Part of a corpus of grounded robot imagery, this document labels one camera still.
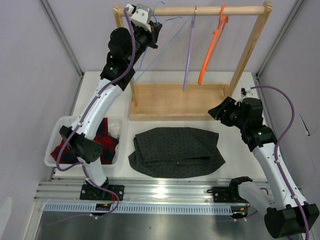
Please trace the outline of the light blue wire hanger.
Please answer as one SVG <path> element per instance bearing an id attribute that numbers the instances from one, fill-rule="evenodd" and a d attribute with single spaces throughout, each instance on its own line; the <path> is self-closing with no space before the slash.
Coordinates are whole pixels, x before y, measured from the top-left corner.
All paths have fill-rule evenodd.
<path id="1" fill-rule="evenodd" d="M 159 4 L 163 4 L 165 5 L 165 3 L 163 1 L 158 1 L 155 5 L 154 5 L 154 10 L 158 7 Z M 183 19 L 183 16 L 176 16 L 176 17 L 172 17 L 172 18 L 168 18 L 166 19 L 164 22 L 163 22 L 163 25 L 168 22 L 168 21 L 172 21 L 172 20 L 175 20 L 175 19 Z M 162 56 L 162 54 L 164 53 L 164 51 L 169 47 L 169 45 L 173 42 L 173 40 L 178 36 L 178 34 L 182 31 L 182 29 L 184 28 L 184 26 L 188 23 L 188 21 L 190 21 L 191 23 L 191 19 L 192 19 L 192 16 L 190 16 L 183 24 L 182 26 L 180 27 L 180 29 L 175 33 L 175 35 L 169 40 L 169 42 L 163 47 L 163 49 L 161 50 L 161 52 L 150 62 L 150 64 L 145 68 L 144 71 L 141 72 L 141 74 L 135 79 L 133 80 L 133 83 L 136 83 L 137 81 L 139 81 L 139 79 L 142 77 L 142 75 Z M 146 52 L 143 54 L 142 56 L 142 59 L 140 61 L 140 65 L 138 67 L 138 72 L 140 72 L 140 69 L 142 67 L 142 63 L 144 61 L 144 58 L 145 58 L 145 55 L 147 53 L 147 50 Z"/>

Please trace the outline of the dark grey dotted skirt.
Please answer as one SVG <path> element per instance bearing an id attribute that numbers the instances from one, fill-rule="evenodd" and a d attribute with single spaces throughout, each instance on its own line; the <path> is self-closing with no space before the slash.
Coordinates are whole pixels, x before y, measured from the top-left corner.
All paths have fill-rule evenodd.
<path id="1" fill-rule="evenodd" d="M 186 179 L 214 173 L 225 160 L 219 134 L 193 127 L 156 127 L 136 134 L 130 166 L 153 178 Z"/>

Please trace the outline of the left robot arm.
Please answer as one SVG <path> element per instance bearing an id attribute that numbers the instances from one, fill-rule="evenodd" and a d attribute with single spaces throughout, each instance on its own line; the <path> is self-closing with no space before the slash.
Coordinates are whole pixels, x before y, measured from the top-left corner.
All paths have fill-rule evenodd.
<path id="1" fill-rule="evenodd" d="M 109 184 L 101 163 L 103 145 L 94 140 L 98 128 L 114 101 L 126 89 L 135 74 L 134 65 L 147 48 L 157 49 L 162 23 L 150 21 L 150 30 L 136 26 L 119 27 L 110 34 L 106 64 L 100 74 L 96 90 L 85 109 L 71 126 L 63 125 L 60 135 L 63 145 L 57 155 L 59 163 L 65 148 L 77 157 L 82 166 L 91 194 L 97 200 L 108 196 Z"/>

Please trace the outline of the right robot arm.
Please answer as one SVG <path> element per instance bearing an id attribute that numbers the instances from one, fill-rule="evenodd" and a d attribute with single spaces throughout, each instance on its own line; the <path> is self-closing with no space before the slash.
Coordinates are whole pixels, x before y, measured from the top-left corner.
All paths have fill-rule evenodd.
<path id="1" fill-rule="evenodd" d="M 260 99 L 246 97 L 236 101 L 227 97 L 208 114 L 227 127 L 237 127 L 243 142 L 258 160 L 269 184 L 267 194 L 248 176 L 231 179 L 228 196 L 234 202 L 245 200 L 264 217 L 269 234 L 275 238 L 305 234 L 320 215 L 316 204 L 309 204 L 294 183 L 271 128 L 263 124 L 263 104 Z"/>

